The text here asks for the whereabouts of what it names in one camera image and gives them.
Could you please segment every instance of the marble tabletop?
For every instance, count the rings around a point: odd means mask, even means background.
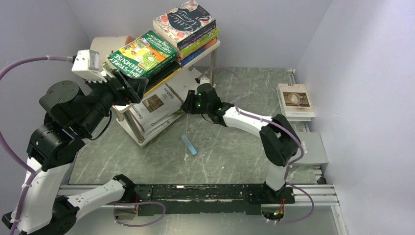
[[[240,75],[246,89],[240,108],[265,116],[281,113],[277,85],[289,83],[286,70],[232,70]],[[241,94],[237,78],[224,70],[218,70],[215,76],[219,97],[234,103]],[[95,135],[107,121],[102,120]],[[304,131],[301,122],[291,124],[296,131]],[[191,155],[182,134],[195,146],[196,155]],[[101,185],[118,174],[137,184],[253,184],[263,183],[268,172],[268,159],[259,138],[211,124],[200,115],[182,115],[146,148],[139,147],[115,120],[98,140],[86,143],[77,156],[69,184]],[[316,184],[313,166],[294,166],[288,180]]]

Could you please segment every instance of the gray book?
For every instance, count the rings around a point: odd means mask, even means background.
[[[296,132],[299,137],[304,156],[295,165],[322,165],[328,163],[327,155],[324,150],[323,141],[318,132]],[[300,150],[290,160],[300,156]]]

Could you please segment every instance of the blue object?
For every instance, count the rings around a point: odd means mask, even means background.
[[[186,143],[186,145],[189,148],[189,150],[192,153],[192,155],[196,155],[197,151],[196,151],[195,147],[192,145],[192,143],[190,142],[190,140],[187,137],[187,135],[183,134],[182,135],[182,139]]]

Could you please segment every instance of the beige paper roll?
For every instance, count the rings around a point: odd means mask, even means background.
[[[102,65],[109,54],[132,41],[134,38],[131,36],[96,37],[91,43],[91,50],[99,52],[99,64]]]

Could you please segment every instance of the robotic arm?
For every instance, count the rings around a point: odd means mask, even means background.
[[[124,175],[115,176],[105,185],[82,194],[56,197],[62,178],[74,161],[76,153],[91,139],[99,122],[111,115],[113,105],[140,103],[147,79],[129,78],[117,70],[102,76],[98,72],[98,53],[78,52],[72,71],[83,77],[92,88],[84,95],[72,81],[62,81],[50,87],[39,103],[46,110],[44,125],[30,137],[27,164],[36,176],[22,194],[23,206],[18,223],[21,235],[64,235],[77,220],[108,203],[134,202],[135,184]],[[215,89],[204,79],[196,91],[189,91],[182,109],[189,114],[206,114],[213,123],[239,128],[260,137],[270,161],[264,190],[267,203],[279,203],[277,197],[285,189],[284,174],[289,159],[298,150],[297,144],[278,128],[237,112],[234,105],[222,102]],[[295,135],[283,115],[259,117],[283,126]],[[3,216],[8,227],[16,218],[16,211]]]

